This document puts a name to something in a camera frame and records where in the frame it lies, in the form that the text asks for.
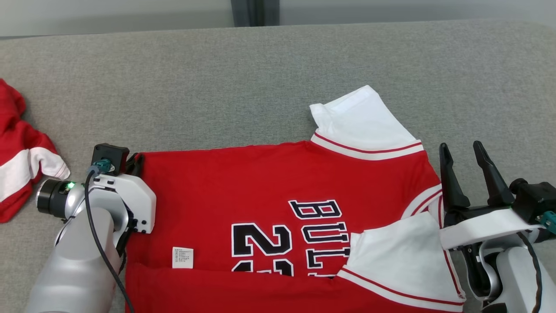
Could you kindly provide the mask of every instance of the red basketball jersey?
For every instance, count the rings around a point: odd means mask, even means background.
[[[310,107],[310,141],[145,153],[157,212],[127,247],[138,312],[461,312],[421,142],[368,86]],[[175,247],[192,268],[172,268]]]

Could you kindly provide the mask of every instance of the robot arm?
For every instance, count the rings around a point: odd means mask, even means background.
[[[108,160],[109,164],[122,165],[122,172],[138,173],[140,164],[133,163],[134,156],[125,163],[127,148],[102,144],[95,151],[104,153],[96,155],[96,160],[93,156],[93,163]],[[132,232],[152,232],[156,205],[154,192],[141,178],[112,167],[107,174],[91,177],[89,185],[49,179],[40,187],[39,211],[63,218],[64,227],[31,290],[28,313],[110,310],[116,285],[114,275],[117,277],[123,268],[127,240]],[[99,246],[87,216],[86,186]]]
[[[440,145],[446,250],[460,250],[469,286],[484,313],[553,312],[556,287],[537,259],[532,243],[554,237],[556,189],[549,183],[517,179],[510,188],[479,141],[473,144],[489,193],[488,205],[471,207],[452,170],[446,144]]]

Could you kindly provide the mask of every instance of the red stripe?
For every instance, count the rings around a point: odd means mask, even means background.
[[[346,146],[346,145],[342,145],[342,144],[336,143],[336,142],[334,142],[334,141],[332,141],[332,140],[330,140],[330,139],[328,139],[328,138],[325,138],[325,137],[323,137],[323,136],[321,136],[321,135],[319,135],[319,134],[317,134],[317,133],[315,133],[315,136],[319,137],[320,139],[322,139],[322,140],[324,140],[324,141],[328,141],[328,142],[330,142],[330,143],[333,144],[333,145],[337,145],[337,146],[340,146],[340,147],[345,148],[345,149],[349,149],[349,150],[353,150],[353,151],[357,151],[357,152],[362,152],[362,153],[370,153],[370,154],[374,154],[374,153],[396,152],[396,151],[401,151],[401,150],[405,150],[405,149],[412,148],[412,147],[414,147],[414,146],[421,145],[421,143],[414,143],[414,144],[410,144],[410,145],[408,145],[408,146],[403,146],[403,147],[401,147],[401,148],[396,148],[396,149],[366,151],[366,150],[360,150],[360,149],[352,148],[352,147],[350,147],[350,146]]]
[[[64,165],[66,165],[66,163],[62,164],[62,166],[58,169],[58,171],[56,172],[56,175],[54,175],[53,177],[58,177],[58,174],[60,173],[60,171],[64,168]]]
[[[419,211],[419,209],[425,204],[427,203],[429,200],[431,200],[433,197],[436,197],[437,194],[441,193],[442,190],[439,190],[435,193],[433,193],[430,197],[428,197],[427,199],[425,199],[423,202],[421,202],[421,204],[417,207],[417,209],[415,209],[415,211],[413,211],[413,213],[411,214],[411,216],[417,214],[417,212]]]
[[[424,297],[418,297],[418,296],[407,295],[407,294],[404,294],[404,293],[402,293],[402,292],[395,291],[395,290],[390,289],[390,288],[388,288],[388,287],[386,287],[386,286],[383,286],[383,285],[381,285],[381,284],[379,284],[379,283],[377,283],[377,282],[374,282],[374,281],[372,281],[372,280],[370,280],[370,279],[368,279],[368,278],[365,278],[365,277],[363,277],[363,276],[361,276],[361,275],[358,275],[357,273],[353,273],[352,271],[350,271],[350,270],[348,270],[348,269],[346,269],[346,268],[342,268],[342,271],[344,271],[344,272],[346,272],[346,273],[349,273],[349,274],[352,274],[353,276],[355,276],[355,277],[357,277],[357,278],[360,278],[360,279],[362,279],[362,280],[364,280],[364,281],[366,281],[366,282],[369,282],[369,283],[371,283],[371,284],[373,284],[373,285],[375,285],[375,286],[377,286],[377,287],[380,287],[380,288],[382,288],[382,289],[384,289],[384,290],[390,291],[390,292],[392,292],[393,294],[397,294],[397,295],[402,296],[402,297],[407,297],[407,298],[412,298],[412,299],[422,300],[422,301],[429,301],[429,302],[442,303],[442,304],[463,305],[462,302],[451,302],[451,301],[444,301],[444,300],[437,300],[437,299],[429,299],[429,298],[424,298]]]
[[[440,226],[440,228],[442,228],[442,201],[443,201],[443,196],[441,195],[439,200],[438,200],[438,224]],[[446,265],[448,265],[448,270],[450,271],[450,275],[452,276],[452,281],[454,282],[454,287],[455,290],[458,292],[458,295],[461,296],[461,291],[458,288],[458,282],[455,279],[455,275],[454,275],[454,271],[452,270],[452,267],[450,265],[450,261],[448,260],[448,254],[446,253],[446,250],[442,250],[442,252],[444,252],[444,259],[446,259]]]

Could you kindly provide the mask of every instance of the white sleeve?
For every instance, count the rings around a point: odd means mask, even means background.
[[[361,238],[361,234],[351,233],[351,239],[350,239],[350,243],[349,243],[349,246],[350,246],[349,255],[350,256],[357,255],[359,247],[360,247],[360,245],[358,245],[360,238]]]
[[[310,108],[319,127],[316,133],[342,145],[383,150],[417,142],[368,85],[325,105],[313,104]]]
[[[465,295],[431,214],[367,230],[355,244],[338,277],[401,304],[462,312]]]
[[[70,176],[70,169],[56,153],[43,147],[21,150],[0,165],[0,202],[25,187],[39,169],[44,175],[60,179]]]

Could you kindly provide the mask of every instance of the wall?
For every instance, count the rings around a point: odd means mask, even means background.
[[[0,0],[0,37],[233,26],[230,0]]]
[[[556,28],[555,0],[281,0],[282,25],[514,18]],[[230,0],[0,0],[0,37],[233,27]]]
[[[556,28],[555,0],[281,0],[281,25],[523,19]]]

